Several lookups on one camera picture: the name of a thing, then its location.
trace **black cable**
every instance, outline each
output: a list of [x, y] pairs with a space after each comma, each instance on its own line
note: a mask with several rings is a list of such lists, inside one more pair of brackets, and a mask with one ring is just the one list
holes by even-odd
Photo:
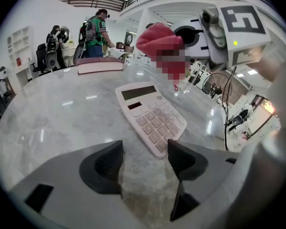
[[230, 99], [231, 84], [232, 84], [232, 80], [233, 80], [233, 76], [234, 76], [235, 71], [236, 71], [236, 67], [233, 69], [233, 71], [232, 71], [232, 73], [231, 73], [231, 75], [230, 75], [230, 77], [229, 77], [227, 83], [225, 84], [225, 87], [226, 87], [226, 85], [228, 84], [229, 80], [231, 79], [230, 84], [229, 84], [229, 87], [228, 87], [228, 95], [227, 95], [227, 98], [226, 98], [227, 110], [226, 110], [226, 112], [225, 112], [225, 113], [226, 113], [226, 114], [225, 114], [225, 149], [226, 149], [226, 151], [229, 151], [228, 146], [227, 146], [227, 124], [228, 124], [228, 118], [229, 118], [228, 103], [229, 103], [229, 99]]

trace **calculator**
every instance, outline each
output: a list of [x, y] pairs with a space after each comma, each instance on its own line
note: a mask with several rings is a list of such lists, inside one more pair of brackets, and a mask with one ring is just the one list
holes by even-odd
[[152, 82], [131, 83], [115, 89], [127, 120], [158, 158], [167, 155], [167, 140], [178, 140], [186, 120]]

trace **marble table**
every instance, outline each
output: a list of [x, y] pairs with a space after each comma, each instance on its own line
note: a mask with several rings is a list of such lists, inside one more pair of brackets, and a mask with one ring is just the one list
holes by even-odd
[[154, 82], [187, 120], [179, 140], [225, 149], [219, 105], [197, 87], [183, 84], [175, 92], [167, 75], [151, 66], [85, 75], [78, 75], [74, 67], [29, 82], [5, 111], [0, 121], [2, 187], [9, 191], [59, 154], [123, 140], [125, 157], [119, 174], [123, 201], [148, 228], [170, 228], [177, 177], [167, 157], [159, 160], [145, 146], [115, 96], [117, 87], [143, 81]]

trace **table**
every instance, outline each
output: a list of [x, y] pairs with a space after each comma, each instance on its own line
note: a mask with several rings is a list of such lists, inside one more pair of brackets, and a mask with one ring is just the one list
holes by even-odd
[[[123, 140], [125, 157], [119, 181], [124, 202], [148, 227], [167, 227], [178, 187], [177, 177], [167, 157], [159, 160], [145, 146], [115, 96], [117, 87], [144, 81], [157, 84], [162, 95], [187, 120], [179, 140], [225, 149], [220, 107], [190, 83], [175, 92], [167, 75], [137, 64], [125, 66], [119, 72], [84, 75], [78, 75], [73, 67], [30, 81], [5, 111], [0, 121], [3, 189], [9, 191], [54, 156]], [[214, 130], [217, 136], [222, 130], [221, 138], [214, 136]]]

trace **book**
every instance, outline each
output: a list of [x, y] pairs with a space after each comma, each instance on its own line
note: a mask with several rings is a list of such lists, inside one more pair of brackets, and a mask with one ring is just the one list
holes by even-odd
[[123, 61], [117, 58], [84, 58], [75, 61], [78, 74], [87, 74], [102, 71], [120, 71]]

